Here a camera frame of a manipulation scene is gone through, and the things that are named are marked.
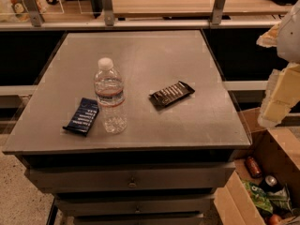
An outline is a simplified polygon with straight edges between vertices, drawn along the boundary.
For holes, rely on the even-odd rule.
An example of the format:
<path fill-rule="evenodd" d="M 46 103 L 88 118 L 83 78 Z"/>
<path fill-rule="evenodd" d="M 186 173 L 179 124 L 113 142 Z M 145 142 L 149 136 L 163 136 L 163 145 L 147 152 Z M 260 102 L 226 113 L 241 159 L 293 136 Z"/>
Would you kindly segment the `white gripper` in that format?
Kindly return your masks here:
<path fill-rule="evenodd" d="M 258 123 L 263 128 L 273 128 L 300 101 L 300 65 L 297 64 L 300 63 L 300 0 L 281 23 L 260 35 L 256 44 L 264 48 L 277 46 L 277 55 L 293 62 L 282 70 L 274 69 L 266 85 Z"/>

